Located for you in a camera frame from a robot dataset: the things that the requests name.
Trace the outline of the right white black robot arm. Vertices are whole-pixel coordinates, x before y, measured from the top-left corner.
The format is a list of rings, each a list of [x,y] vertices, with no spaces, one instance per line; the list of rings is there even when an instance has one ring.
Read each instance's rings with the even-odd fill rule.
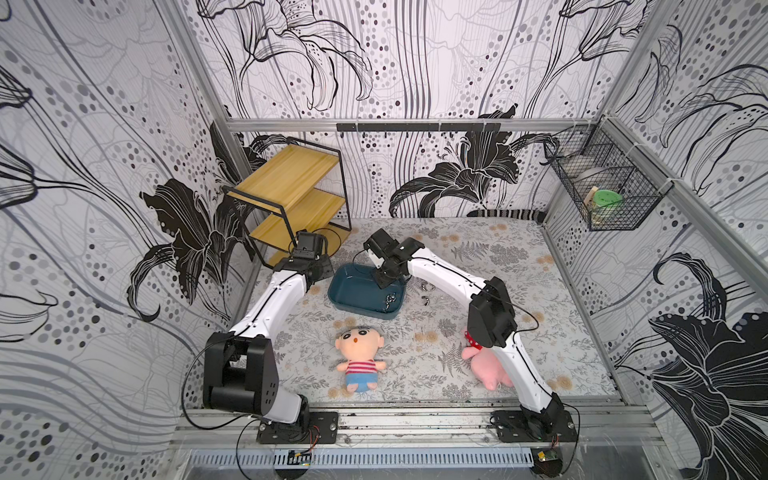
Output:
[[[539,374],[523,345],[516,322],[520,307],[511,301],[500,278],[472,275],[441,259],[420,241],[408,237],[399,242],[383,229],[363,243],[363,250],[375,265],[373,279],[379,288],[415,277],[467,309],[467,333],[482,351],[499,361],[529,424],[549,431],[567,419],[565,405]]]

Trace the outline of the black wall rail bar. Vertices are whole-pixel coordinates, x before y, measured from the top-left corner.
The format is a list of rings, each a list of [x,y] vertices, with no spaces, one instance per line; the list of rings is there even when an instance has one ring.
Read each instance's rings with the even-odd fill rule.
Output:
[[[501,130],[499,122],[338,122],[337,132],[498,132]]]

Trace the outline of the wooden shelf black metal frame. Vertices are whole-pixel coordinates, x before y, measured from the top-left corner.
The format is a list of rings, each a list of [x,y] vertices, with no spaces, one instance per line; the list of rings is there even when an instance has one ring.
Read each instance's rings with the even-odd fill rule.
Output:
[[[266,214],[250,238],[267,269],[288,256],[301,231],[325,238],[328,254],[338,251],[352,231],[344,161],[337,148],[289,137],[264,166],[224,191]]]

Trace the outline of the pink plush toy red hat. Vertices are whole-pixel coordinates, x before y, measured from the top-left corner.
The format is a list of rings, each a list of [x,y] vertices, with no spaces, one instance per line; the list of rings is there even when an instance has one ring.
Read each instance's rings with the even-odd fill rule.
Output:
[[[488,391],[495,391],[499,386],[511,388],[513,382],[497,357],[477,343],[467,330],[464,337],[468,345],[463,348],[461,357],[469,362],[471,372],[483,387]]]

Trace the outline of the green round lid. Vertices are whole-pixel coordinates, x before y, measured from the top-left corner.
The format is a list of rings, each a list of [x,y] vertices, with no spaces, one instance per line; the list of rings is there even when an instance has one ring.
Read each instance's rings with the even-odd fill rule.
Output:
[[[592,197],[592,203],[596,208],[616,207],[622,202],[622,195],[612,190],[599,189]]]

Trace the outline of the boy plush doll striped shirt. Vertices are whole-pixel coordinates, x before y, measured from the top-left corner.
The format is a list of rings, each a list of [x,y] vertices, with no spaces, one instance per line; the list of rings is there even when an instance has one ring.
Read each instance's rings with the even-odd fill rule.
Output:
[[[372,328],[353,328],[341,334],[335,341],[335,348],[344,361],[337,370],[344,374],[346,391],[364,393],[378,388],[379,373],[386,369],[384,361],[376,355],[384,346],[384,337]]]

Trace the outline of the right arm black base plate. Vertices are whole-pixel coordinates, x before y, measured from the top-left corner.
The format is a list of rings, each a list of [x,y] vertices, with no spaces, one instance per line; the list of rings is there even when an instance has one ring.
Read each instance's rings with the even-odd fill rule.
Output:
[[[573,443],[578,439],[577,425],[571,414],[549,414],[521,410],[497,410],[491,414],[491,425],[503,443],[538,442]]]

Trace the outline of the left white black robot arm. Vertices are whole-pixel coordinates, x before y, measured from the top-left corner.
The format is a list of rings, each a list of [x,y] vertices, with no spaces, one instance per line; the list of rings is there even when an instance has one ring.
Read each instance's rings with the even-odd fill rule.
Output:
[[[308,401],[280,385],[272,337],[318,281],[333,275],[328,240],[301,231],[278,262],[253,308],[229,331],[209,337],[203,355],[203,405],[256,415],[301,433],[309,429]]]

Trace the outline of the teal plastic storage box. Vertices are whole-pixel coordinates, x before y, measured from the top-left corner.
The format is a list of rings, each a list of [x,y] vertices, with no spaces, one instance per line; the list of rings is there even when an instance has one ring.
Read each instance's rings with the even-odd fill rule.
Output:
[[[333,276],[327,295],[339,310],[381,320],[394,319],[405,300],[406,283],[396,281],[380,289],[372,278],[373,267],[347,263],[340,266]],[[393,292],[397,301],[389,312],[384,311],[385,297]]]

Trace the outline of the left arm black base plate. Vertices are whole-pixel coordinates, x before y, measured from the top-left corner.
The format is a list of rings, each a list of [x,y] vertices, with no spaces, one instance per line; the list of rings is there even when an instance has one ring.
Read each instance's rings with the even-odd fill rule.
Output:
[[[339,426],[337,411],[308,411],[291,424],[262,421],[257,441],[264,445],[326,445],[336,442]]]

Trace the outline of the pile of silver wing nuts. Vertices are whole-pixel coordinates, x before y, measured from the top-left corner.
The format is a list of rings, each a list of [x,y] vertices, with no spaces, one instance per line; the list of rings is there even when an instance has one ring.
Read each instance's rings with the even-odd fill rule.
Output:
[[[384,311],[389,312],[392,305],[397,301],[397,295],[393,292],[390,292],[385,297],[385,307]]]

